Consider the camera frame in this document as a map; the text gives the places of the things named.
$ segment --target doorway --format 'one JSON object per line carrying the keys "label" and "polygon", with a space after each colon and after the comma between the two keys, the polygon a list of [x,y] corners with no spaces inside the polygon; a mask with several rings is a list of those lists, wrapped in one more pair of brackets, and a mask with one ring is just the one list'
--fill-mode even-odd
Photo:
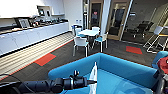
{"label": "doorway", "polygon": [[104,0],[90,0],[89,7],[89,29],[101,27],[102,8]]}
{"label": "doorway", "polygon": [[106,31],[109,39],[121,40],[132,0],[113,0],[108,17]]}

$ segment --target blue couch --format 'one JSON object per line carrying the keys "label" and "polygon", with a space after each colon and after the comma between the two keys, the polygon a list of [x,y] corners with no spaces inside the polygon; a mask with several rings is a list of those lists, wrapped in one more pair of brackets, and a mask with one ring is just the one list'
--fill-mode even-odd
{"label": "blue couch", "polygon": [[168,51],[158,52],[155,59],[152,62],[152,67],[155,68],[155,69],[159,69],[158,65],[157,65],[157,62],[160,60],[160,58],[163,58],[163,57],[166,57],[166,56],[168,56]]}
{"label": "blue couch", "polygon": [[[48,73],[48,76],[51,80],[60,77],[67,78],[73,74],[74,70],[78,70],[80,76],[89,79],[95,62],[98,66],[96,94],[153,94],[151,88],[156,83],[153,77],[156,69],[103,53],[55,68]],[[68,90],[66,94],[89,94],[89,91],[88,86]]]}

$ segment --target floor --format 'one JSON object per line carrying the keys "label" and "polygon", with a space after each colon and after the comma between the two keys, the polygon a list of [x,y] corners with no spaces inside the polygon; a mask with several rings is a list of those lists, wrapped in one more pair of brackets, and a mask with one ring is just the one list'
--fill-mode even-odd
{"label": "floor", "polygon": [[[48,63],[46,63],[45,65],[40,66],[39,64],[32,62],[25,68],[13,73],[12,75],[19,78],[22,81],[46,80],[48,79],[47,74],[51,69],[57,68],[59,66],[65,65],[67,63],[70,63],[85,57],[84,47],[79,47],[79,49],[76,50],[75,56],[72,56],[73,46],[74,46],[73,40],[65,44],[62,44],[62,46],[57,48],[56,50],[53,49],[53,51],[48,52],[56,57],[51,61],[49,61]],[[126,51],[127,46],[140,48],[142,51],[142,54],[127,52]],[[98,52],[100,52],[99,43],[97,43],[94,46],[94,48],[88,52],[88,55],[92,55]],[[142,45],[130,44],[127,42],[116,41],[111,39],[108,39],[108,48],[105,48],[105,42],[103,43],[103,53],[106,53],[115,57],[119,57],[125,60],[129,60],[135,63],[139,63],[145,66],[149,66],[149,67],[151,67],[151,63],[154,57],[156,56],[156,54],[147,53],[146,48],[143,48]],[[7,77],[1,80],[1,82],[5,82],[5,81],[17,81],[17,80],[12,77]]]}

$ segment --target white cabinet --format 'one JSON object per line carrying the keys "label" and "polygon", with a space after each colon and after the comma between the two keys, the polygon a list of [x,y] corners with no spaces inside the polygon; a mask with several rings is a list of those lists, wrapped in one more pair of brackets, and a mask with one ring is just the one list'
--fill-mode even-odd
{"label": "white cabinet", "polygon": [[51,11],[52,15],[63,15],[64,12],[64,4],[62,0],[51,0]]}
{"label": "white cabinet", "polygon": [[59,35],[59,32],[60,32],[59,28],[60,28],[60,24],[53,25],[53,31],[54,31],[55,36]]}
{"label": "white cabinet", "polygon": [[25,32],[28,36],[30,44],[34,44],[40,41],[40,38],[36,29],[28,29],[28,30],[25,30]]}
{"label": "white cabinet", "polygon": [[0,56],[3,55],[2,51],[0,50]]}
{"label": "white cabinet", "polygon": [[47,35],[49,38],[55,36],[54,30],[53,30],[53,25],[45,26],[45,29],[46,29],[46,32],[47,32]]}
{"label": "white cabinet", "polygon": [[0,50],[3,54],[18,49],[15,39],[10,34],[0,35]]}
{"label": "white cabinet", "polygon": [[13,38],[19,48],[25,47],[28,44],[30,44],[30,41],[24,31],[13,32],[13,33],[11,33],[11,35],[13,36]]}
{"label": "white cabinet", "polygon": [[45,40],[45,39],[49,38],[47,35],[47,32],[46,32],[46,29],[44,27],[39,27],[36,30],[38,32],[40,40]]}
{"label": "white cabinet", "polygon": [[67,32],[67,31],[69,30],[69,23],[68,23],[68,22],[65,22],[64,24],[65,24],[65,25],[64,25],[64,29],[65,29],[65,30],[64,30],[64,33],[65,33],[65,32]]}

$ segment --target red floor mat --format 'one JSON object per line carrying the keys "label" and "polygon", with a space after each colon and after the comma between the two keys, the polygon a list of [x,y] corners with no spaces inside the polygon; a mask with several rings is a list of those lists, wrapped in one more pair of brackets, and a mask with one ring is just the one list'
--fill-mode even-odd
{"label": "red floor mat", "polygon": [[131,46],[126,46],[126,51],[131,53],[136,53],[136,54],[142,54],[142,51],[140,48],[131,47]]}
{"label": "red floor mat", "polygon": [[54,59],[55,57],[56,57],[55,55],[48,53],[45,56],[43,56],[43,57],[37,59],[36,61],[34,61],[34,63],[37,63],[40,66],[43,66],[46,63],[48,63],[50,60]]}

